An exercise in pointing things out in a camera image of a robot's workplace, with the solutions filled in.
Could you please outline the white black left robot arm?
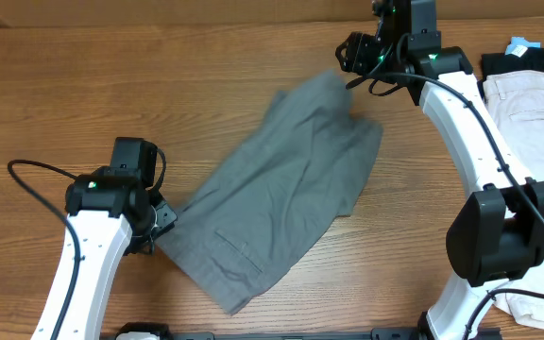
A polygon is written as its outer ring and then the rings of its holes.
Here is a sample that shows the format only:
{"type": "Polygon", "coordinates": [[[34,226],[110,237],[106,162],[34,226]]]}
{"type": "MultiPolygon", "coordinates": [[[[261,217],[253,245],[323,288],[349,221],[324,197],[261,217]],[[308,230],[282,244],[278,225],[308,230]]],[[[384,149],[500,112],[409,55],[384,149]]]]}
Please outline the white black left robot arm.
{"type": "Polygon", "coordinates": [[[119,137],[110,164],[67,188],[64,246],[35,339],[99,337],[122,258],[154,250],[177,215],[160,193],[163,152],[144,139],[119,137]]]}

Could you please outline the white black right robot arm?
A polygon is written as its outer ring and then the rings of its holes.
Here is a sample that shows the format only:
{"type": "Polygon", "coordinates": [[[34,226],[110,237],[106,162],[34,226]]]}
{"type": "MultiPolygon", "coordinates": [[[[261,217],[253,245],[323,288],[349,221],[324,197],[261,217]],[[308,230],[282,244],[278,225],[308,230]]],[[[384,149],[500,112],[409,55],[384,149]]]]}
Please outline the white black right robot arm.
{"type": "Polygon", "coordinates": [[[335,55],[353,84],[406,89],[439,131],[466,201],[449,227],[452,269],[438,301],[413,328],[376,328],[375,339],[497,339],[481,320],[495,298],[544,261],[544,181],[515,157],[490,117],[465,52],[446,47],[432,1],[376,1],[377,31],[354,32],[335,55]]]}

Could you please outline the grey shorts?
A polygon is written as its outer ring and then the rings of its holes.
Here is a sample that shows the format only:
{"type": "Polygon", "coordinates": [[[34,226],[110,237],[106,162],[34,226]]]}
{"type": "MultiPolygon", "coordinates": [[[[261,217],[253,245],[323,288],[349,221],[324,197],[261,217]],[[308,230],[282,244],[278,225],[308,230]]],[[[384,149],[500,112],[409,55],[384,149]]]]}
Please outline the grey shorts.
{"type": "Polygon", "coordinates": [[[328,71],[277,93],[260,127],[179,209],[164,254],[227,314],[275,285],[366,187],[382,136],[328,71]]]}

